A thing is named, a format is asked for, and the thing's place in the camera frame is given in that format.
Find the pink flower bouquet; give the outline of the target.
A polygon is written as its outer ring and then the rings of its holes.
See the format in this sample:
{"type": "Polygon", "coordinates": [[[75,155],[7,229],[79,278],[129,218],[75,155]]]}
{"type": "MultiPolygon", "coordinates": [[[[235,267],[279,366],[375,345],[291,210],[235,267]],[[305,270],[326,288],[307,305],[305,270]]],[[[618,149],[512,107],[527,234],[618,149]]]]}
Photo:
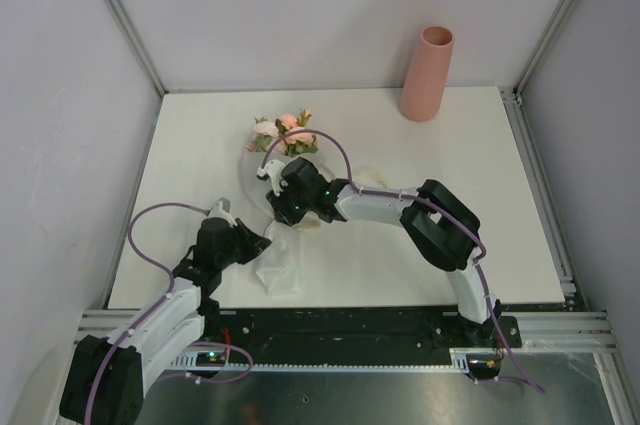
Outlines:
{"type": "Polygon", "coordinates": [[[306,132],[312,116],[310,110],[301,109],[297,115],[287,113],[274,120],[257,117],[245,149],[248,152],[267,152],[274,146],[273,153],[288,157],[314,154],[318,151],[318,139],[315,134],[306,132]]]}

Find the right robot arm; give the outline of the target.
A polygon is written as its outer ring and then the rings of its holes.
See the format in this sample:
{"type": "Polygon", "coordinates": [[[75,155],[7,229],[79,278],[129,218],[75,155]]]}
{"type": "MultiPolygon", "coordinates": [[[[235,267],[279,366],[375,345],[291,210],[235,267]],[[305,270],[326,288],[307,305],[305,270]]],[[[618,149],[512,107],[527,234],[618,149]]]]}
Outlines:
{"type": "Polygon", "coordinates": [[[324,178],[309,160],[264,160],[257,178],[268,181],[266,199],[279,223],[293,226],[308,214],[325,223],[368,221],[402,228],[420,255],[444,271],[457,299],[463,338],[484,346],[497,334],[496,299],[480,261],[487,250],[477,216],[442,183],[387,190],[324,178]]]}

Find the cream printed ribbon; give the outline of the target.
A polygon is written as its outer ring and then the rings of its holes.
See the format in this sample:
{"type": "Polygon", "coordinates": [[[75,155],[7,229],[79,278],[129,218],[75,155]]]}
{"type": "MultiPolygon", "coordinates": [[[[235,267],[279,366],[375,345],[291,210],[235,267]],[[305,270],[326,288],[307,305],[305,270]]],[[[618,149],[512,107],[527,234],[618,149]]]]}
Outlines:
{"type": "MultiPolygon", "coordinates": [[[[388,191],[384,177],[375,169],[360,167],[354,172],[358,188],[367,191],[388,191]]],[[[400,226],[399,205],[395,201],[397,191],[392,190],[391,197],[359,195],[347,184],[339,193],[336,202],[337,217],[333,222],[366,221],[392,226],[400,226]]]]}

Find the white wrapping paper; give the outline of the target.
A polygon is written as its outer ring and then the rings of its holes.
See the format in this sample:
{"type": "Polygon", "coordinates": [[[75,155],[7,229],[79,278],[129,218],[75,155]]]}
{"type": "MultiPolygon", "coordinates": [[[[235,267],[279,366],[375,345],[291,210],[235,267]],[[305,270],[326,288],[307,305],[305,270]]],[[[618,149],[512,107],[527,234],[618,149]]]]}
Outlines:
{"type": "Polygon", "coordinates": [[[292,227],[275,221],[273,208],[266,199],[270,182],[261,181],[256,175],[264,156],[264,152],[245,150],[239,165],[242,191],[269,218],[264,236],[271,245],[255,260],[254,271],[268,295],[293,295],[302,287],[302,234],[319,229],[322,221],[313,214],[307,214],[292,227]]]}

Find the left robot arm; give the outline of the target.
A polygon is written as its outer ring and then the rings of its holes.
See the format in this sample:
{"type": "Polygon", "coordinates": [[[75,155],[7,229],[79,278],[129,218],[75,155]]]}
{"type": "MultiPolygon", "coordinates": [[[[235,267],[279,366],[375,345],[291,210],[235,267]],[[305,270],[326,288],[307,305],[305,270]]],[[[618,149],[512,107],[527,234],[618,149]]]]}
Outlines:
{"type": "Polygon", "coordinates": [[[204,219],[183,260],[164,271],[165,288],[108,335],[88,334],[77,343],[60,416],[78,424],[132,424],[150,388],[184,349],[216,339],[231,349],[211,296],[229,266],[253,261],[270,244],[226,212],[204,219]]]}

